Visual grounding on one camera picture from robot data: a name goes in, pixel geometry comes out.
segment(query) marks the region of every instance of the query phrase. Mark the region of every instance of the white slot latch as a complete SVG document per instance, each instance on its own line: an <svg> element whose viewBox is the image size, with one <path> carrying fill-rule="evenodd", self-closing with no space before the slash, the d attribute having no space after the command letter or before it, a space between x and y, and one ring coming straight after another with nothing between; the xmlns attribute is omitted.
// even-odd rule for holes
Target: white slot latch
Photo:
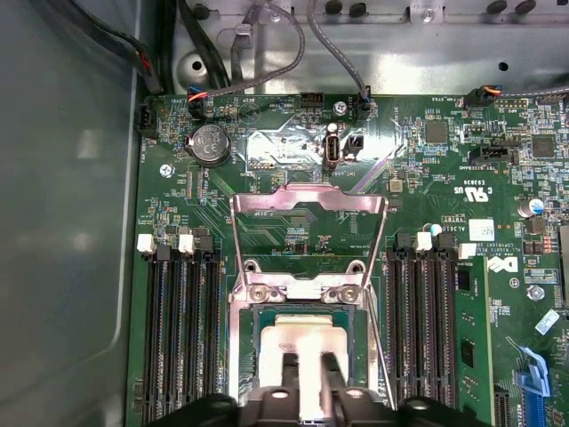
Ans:
<svg viewBox="0 0 569 427"><path fill-rule="evenodd" d="M419 231L415 239L415 251L430 251L433 248L433 240L428 231Z"/></svg>
<svg viewBox="0 0 569 427"><path fill-rule="evenodd" d="M194 253L194 235L193 234L180 234L180 241L178 243L178 250L183 254L192 255Z"/></svg>
<svg viewBox="0 0 569 427"><path fill-rule="evenodd" d="M144 254L153 254L156 251L156 244L151 234L139 234L136 249Z"/></svg>
<svg viewBox="0 0 569 427"><path fill-rule="evenodd" d="M461 243L459 245L459 260L467 260L477 255L476 243Z"/></svg>

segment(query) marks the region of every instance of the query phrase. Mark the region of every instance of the motherboard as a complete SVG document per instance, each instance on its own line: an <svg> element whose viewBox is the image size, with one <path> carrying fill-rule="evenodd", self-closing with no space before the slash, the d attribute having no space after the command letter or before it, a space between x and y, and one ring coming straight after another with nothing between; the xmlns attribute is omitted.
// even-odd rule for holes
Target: motherboard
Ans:
<svg viewBox="0 0 569 427"><path fill-rule="evenodd" d="M126 425L245 403L308 329L386 404L569 425L565 101L149 99Z"/></svg>

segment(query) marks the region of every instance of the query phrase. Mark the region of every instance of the white label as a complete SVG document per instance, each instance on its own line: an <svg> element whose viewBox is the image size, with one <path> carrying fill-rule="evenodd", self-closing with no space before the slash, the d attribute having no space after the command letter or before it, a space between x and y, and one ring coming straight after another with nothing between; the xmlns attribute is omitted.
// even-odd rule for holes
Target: white label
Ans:
<svg viewBox="0 0 569 427"><path fill-rule="evenodd" d="M473 242L493 242L494 220L469 220L469 234Z"/></svg>
<svg viewBox="0 0 569 427"><path fill-rule="evenodd" d="M493 271L494 273L499 273L500 271L517 273L517 257L507 256L502 260L499 256L494 256L492 259L488 260L488 270Z"/></svg>
<svg viewBox="0 0 569 427"><path fill-rule="evenodd" d="M535 329L540 334L545 335L558 320L559 315L555 311L549 310L535 326Z"/></svg>

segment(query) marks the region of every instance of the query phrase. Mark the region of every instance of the sticker label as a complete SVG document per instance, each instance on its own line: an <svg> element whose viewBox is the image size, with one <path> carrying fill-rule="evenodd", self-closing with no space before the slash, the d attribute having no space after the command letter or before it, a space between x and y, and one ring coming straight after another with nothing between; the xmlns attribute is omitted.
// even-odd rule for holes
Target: sticker label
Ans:
<svg viewBox="0 0 569 427"><path fill-rule="evenodd" d="M559 315L554 310L549 310L535 326L535 329L540 334L545 335L558 320Z"/></svg>
<svg viewBox="0 0 569 427"><path fill-rule="evenodd" d="M500 271L507 271L508 273L517 273L517 257L507 256L502 259L499 256L494 256L488 260L488 270L494 273Z"/></svg>
<svg viewBox="0 0 569 427"><path fill-rule="evenodd" d="M469 220L469 234L473 242L493 242L494 220Z"/></svg>
<svg viewBox="0 0 569 427"><path fill-rule="evenodd" d="M557 269L524 269L527 285L556 285L559 283Z"/></svg>

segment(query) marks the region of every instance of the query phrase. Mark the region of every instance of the gray cable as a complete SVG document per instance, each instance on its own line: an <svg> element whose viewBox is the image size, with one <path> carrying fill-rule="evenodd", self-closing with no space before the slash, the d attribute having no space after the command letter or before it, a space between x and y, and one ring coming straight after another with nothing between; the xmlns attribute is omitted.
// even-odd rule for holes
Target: gray cable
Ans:
<svg viewBox="0 0 569 427"><path fill-rule="evenodd" d="M334 43L324 34L324 31L320 28L317 23L315 16L315 9L317 6L317 0L308 0L307 3L307 18L309 20L309 26L316 38L324 45L328 51L336 58L340 64L349 72L357 85L357 90L362 98L367 98L367 90L365 89L364 79L354 67L354 64L348 59L344 53L338 49Z"/></svg>
<svg viewBox="0 0 569 427"><path fill-rule="evenodd" d="M272 80L273 78L282 76L285 73L288 73L292 69L295 69L297 65L301 63L302 56L304 56L304 50L306 48L306 37L304 36L304 31L302 31L302 27L300 23L294 18L289 12L281 9L280 7L276 6L275 4L269 3L268 0L263 1L265 7L269 8L271 11L278 12L283 15L288 21L293 25L294 29L296 29L297 33L299 33L299 51L296 54L293 62L289 65L276 69L275 71L271 71L265 76L255 78L249 82L243 82L238 85L231 85L230 87L224 87L222 89L215 89L213 91L208 91L207 96L219 96L225 95L227 93L239 92L244 91L245 89L249 89L250 87L254 87L257 85L262 85L263 83Z"/></svg>
<svg viewBox="0 0 569 427"><path fill-rule="evenodd" d="M558 95L562 93L569 93L569 86L559 86L559 87L552 87L549 89L542 89L535 92L527 92L527 93L501 93L501 97L504 96L516 96L516 97L526 97L526 96L540 96L540 95Z"/></svg>

